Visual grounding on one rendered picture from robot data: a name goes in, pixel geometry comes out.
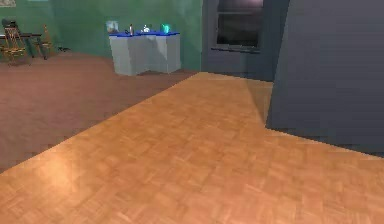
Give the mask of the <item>white counter with blue top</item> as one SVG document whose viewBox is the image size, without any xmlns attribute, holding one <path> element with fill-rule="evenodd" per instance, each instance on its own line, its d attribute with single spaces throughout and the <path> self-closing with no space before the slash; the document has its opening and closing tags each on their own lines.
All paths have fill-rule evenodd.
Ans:
<svg viewBox="0 0 384 224">
<path fill-rule="evenodd" d="M 109 35 L 109 41 L 114 71 L 119 75 L 172 73 L 181 68 L 178 32 L 116 33 Z"/>
</svg>

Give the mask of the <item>dark window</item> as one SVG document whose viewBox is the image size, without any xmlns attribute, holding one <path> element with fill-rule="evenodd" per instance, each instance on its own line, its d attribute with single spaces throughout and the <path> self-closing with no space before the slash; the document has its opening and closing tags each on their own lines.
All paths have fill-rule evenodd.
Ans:
<svg viewBox="0 0 384 224">
<path fill-rule="evenodd" d="M 264 0 L 217 0 L 212 48 L 257 52 L 263 24 Z"/>
</svg>

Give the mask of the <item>brown wooden chair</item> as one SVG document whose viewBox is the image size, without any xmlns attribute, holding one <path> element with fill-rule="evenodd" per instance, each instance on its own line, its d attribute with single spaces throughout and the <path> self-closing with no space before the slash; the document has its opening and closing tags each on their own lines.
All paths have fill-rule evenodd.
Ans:
<svg viewBox="0 0 384 224">
<path fill-rule="evenodd" d="M 1 52 L 9 65 L 16 64 L 17 58 L 27 56 L 25 44 L 15 27 L 6 27 L 4 37 L 5 46 Z"/>
<path fill-rule="evenodd" d="M 37 39 L 34 46 L 39 55 L 46 59 L 53 51 L 53 42 L 46 24 L 43 25 L 43 30 L 43 37 L 41 39 Z"/>
</svg>

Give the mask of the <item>dark table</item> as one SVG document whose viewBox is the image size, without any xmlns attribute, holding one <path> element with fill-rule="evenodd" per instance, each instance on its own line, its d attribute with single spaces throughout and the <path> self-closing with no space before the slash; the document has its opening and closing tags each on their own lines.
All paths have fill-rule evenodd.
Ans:
<svg viewBox="0 0 384 224">
<path fill-rule="evenodd" d="M 38 52 L 44 60 L 47 59 L 47 53 L 41 40 L 41 34 L 22 33 L 20 35 L 21 40 L 26 45 L 27 52 L 34 58 L 35 53 Z"/>
</svg>

